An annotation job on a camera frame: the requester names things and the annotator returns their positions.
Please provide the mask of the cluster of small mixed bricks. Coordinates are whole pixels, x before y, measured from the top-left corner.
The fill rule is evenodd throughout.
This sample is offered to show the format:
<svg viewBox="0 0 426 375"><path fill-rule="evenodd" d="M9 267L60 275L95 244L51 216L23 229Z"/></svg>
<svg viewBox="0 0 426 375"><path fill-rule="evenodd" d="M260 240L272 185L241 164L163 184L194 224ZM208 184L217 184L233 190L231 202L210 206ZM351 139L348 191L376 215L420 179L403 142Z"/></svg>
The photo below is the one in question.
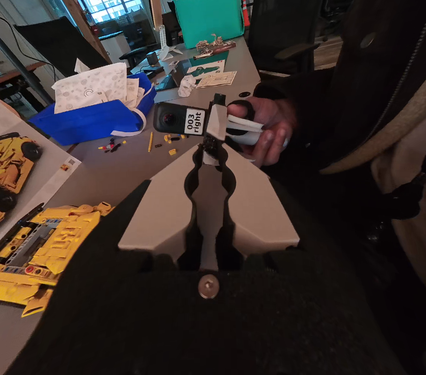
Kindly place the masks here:
<svg viewBox="0 0 426 375"><path fill-rule="evenodd" d="M113 153L113 152L116 152L121 147L123 147L126 143L127 143L126 140L116 141L114 138L112 138L109 140L109 142L106 145L98 147L98 150L102 151L105 154Z"/></svg>

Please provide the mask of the black mesh chair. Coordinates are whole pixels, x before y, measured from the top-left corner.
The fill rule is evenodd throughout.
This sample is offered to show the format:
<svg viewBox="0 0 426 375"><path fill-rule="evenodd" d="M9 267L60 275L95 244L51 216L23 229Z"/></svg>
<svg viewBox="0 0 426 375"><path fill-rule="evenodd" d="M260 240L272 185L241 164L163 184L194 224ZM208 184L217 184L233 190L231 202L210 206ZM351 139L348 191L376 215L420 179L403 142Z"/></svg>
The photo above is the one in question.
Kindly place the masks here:
<svg viewBox="0 0 426 375"><path fill-rule="evenodd" d="M254 0L248 49L258 71L313 71L321 4L322 0Z"/></svg>

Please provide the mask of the short black holed beam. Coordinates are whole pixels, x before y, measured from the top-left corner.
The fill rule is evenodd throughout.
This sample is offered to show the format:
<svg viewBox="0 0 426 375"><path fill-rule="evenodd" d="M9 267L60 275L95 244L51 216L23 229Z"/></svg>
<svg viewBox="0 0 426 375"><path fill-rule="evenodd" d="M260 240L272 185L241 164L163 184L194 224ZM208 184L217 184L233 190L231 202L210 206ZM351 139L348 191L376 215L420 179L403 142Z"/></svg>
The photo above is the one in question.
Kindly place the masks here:
<svg viewBox="0 0 426 375"><path fill-rule="evenodd" d="M216 157L221 141L210 134L206 134L203 140L203 149L206 153Z"/></svg>

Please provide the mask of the teal plastic bin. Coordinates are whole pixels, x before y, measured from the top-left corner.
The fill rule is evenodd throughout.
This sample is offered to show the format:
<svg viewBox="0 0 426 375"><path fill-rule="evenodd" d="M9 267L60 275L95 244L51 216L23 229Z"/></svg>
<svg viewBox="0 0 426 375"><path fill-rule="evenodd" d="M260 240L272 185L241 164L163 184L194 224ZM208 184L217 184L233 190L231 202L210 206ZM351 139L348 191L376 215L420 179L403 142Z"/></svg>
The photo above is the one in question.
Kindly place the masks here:
<svg viewBox="0 0 426 375"><path fill-rule="evenodd" d="M241 0L173 0L187 49L213 34L228 40L244 34Z"/></svg>

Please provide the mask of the flat printed sheets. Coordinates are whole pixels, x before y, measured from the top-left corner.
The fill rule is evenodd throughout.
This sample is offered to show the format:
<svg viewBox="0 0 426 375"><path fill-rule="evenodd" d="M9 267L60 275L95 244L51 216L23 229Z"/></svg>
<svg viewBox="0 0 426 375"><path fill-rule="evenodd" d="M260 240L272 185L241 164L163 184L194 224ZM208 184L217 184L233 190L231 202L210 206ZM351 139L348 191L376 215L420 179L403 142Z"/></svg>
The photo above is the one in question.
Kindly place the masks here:
<svg viewBox="0 0 426 375"><path fill-rule="evenodd" d="M185 77L195 80L196 88L231 85L237 71L226 71L226 60L218 60L197 66L190 66Z"/></svg>

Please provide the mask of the grey metal pole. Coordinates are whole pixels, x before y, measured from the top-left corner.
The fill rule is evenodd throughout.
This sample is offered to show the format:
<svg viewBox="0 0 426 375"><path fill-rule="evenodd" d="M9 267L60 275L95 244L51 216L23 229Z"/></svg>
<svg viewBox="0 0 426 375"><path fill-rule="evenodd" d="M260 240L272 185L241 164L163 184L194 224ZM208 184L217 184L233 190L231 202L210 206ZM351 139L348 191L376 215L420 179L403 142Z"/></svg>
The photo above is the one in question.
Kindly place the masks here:
<svg viewBox="0 0 426 375"><path fill-rule="evenodd" d="M21 63L18 57L9 49L2 39L0 39L0 49L6 58L8 58L8 60L14 65L15 69L24 77L26 82L29 84L29 87L32 88L47 105L53 104L54 99L42 87L39 79Z"/></svg>

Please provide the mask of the small wooden model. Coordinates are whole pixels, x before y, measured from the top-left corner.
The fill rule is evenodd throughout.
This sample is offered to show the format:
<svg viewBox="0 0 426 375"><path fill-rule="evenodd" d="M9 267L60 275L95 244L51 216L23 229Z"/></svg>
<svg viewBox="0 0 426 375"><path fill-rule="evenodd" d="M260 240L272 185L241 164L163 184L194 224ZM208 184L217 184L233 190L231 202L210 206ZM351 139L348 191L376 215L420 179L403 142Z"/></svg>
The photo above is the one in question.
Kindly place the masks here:
<svg viewBox="0 0 426 375"><path fill-rule="evenodd" d="M199 52L219 52L220 50L227 51L231 48L235 48L237 43L233 40L224 40L221 36L212 35L214 40L209 42L208 40L199 41L195 48Z"/></svg>

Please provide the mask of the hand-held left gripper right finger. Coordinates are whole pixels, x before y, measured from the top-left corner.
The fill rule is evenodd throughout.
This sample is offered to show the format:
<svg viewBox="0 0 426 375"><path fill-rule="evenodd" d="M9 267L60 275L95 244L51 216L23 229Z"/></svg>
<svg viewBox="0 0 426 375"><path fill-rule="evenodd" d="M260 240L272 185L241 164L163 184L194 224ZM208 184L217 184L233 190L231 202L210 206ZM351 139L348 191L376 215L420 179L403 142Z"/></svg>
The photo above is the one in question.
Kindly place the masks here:
<svg viewBox="0 0 426 375"><path fill-rule="evenodd" d="M300 242L280 198L263 171L227 144L218 148L223 223L216 236L219 270L240 270L251 255L296 248Z"/></svg>

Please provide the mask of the yellow toy brick car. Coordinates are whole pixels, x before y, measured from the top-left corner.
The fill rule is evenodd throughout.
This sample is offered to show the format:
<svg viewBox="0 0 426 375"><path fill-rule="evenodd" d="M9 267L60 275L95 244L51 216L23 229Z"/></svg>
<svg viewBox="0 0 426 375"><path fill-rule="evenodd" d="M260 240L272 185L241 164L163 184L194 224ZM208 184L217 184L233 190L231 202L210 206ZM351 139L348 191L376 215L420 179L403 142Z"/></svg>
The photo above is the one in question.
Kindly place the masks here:
<svg viewBox="0 0 426 375"><path fill-rule="evenodd" d="M43 312L73 255L114 206L32 209L1 239L0 301L23 308L21 318Z"/></svg>

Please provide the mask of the crumpled white paper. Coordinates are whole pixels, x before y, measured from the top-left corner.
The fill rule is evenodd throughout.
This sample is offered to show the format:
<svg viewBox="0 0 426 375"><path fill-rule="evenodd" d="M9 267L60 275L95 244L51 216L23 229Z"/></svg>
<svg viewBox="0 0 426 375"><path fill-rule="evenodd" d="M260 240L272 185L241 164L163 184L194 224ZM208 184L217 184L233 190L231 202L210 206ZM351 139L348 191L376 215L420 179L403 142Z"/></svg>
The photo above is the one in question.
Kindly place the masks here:
<svg viewBox="0 0 426 375"><path fill-rule="evenodd" d="M192 75L186 75L181 80L178 95L181 98L188 97L191 91L196 88L196 79Z"/></svg>

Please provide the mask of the wooden desk lamp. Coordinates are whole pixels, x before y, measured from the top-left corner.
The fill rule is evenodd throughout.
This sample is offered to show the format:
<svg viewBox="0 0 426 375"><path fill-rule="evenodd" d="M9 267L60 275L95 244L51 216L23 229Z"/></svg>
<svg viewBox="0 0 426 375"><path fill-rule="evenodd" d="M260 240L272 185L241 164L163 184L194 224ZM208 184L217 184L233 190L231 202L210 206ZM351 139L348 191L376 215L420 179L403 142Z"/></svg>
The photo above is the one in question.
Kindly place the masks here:
<svg viewBox="0 0 426 375"><path fill-rule="evenodd" d="M182 52L176 49L175 46L169 47L167 45L166 28L163 24L162 18L162 0L150 0L150 10L152 15L152 21L155 31L159 33L161 50L158 54L160 61L165 61L169 58L169 52L175 52L182 54Z"/></svg>

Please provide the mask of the black fleece-lined jacket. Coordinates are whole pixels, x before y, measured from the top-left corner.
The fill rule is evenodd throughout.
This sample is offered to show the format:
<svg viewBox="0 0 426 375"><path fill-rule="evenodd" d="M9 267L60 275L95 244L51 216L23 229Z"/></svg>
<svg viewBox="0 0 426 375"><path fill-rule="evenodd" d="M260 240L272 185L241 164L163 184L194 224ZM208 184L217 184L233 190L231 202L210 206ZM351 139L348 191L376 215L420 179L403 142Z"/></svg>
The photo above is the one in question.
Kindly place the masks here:
<svg viewBox="0 0 426 375"><path fill-rule="evenodd" d="M425 0L354 0L327 130L265 171L300 235L282 374L425 374Z"/></svg>

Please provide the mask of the person's right forearm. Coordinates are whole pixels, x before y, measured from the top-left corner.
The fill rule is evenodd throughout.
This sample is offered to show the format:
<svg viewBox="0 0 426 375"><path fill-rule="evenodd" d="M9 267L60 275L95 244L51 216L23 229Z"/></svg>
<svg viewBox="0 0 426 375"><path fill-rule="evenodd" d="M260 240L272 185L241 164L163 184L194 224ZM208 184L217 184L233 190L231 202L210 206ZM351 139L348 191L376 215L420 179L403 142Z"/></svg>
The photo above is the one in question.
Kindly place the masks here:
<svg viewBox="0 0 426 375"><path fill-rule="evenodd" d="M287 147L304 147L314 143L327 130L325 126L326 97L334 67L301 73L285 78L261 81L253 96L278 100L288 99L295 108L297 128Z"/></svg>

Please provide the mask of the person's right hand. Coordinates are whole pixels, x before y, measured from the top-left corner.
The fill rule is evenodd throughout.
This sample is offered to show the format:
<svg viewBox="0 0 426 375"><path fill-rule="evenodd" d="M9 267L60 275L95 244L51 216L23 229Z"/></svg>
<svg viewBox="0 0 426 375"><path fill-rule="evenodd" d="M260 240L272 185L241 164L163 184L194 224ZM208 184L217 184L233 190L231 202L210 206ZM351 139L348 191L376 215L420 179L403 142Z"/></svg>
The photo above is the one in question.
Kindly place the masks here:
<svg viewBox="0 0 426 375"><path fill-rule="evenodd" d="M270 100L252 96L247 101L254 109L254 122L263 124L264 132L255 145L240 144L240 147L244 154L254 160L255 166L274 165L297 128L295 108L288 99Z"/></svg>

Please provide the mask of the blue plastic bin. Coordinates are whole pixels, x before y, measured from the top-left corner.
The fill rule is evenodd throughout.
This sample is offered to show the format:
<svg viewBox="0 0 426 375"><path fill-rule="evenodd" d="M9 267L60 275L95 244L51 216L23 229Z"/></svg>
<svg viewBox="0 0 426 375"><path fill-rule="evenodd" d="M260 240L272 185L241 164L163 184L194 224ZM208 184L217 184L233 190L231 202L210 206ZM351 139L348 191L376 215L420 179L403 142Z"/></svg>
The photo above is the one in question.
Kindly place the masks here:
<svg viewBox="0 0 426 375"><path fill-rule="evenodd" d="M88 142L110 136L129 137L140 134L157 95L145 73L130 75L137 79L141 94L138 105L128 108L118 100L54 114L54 105L30 118L29 122L62 146Z"/></svg>

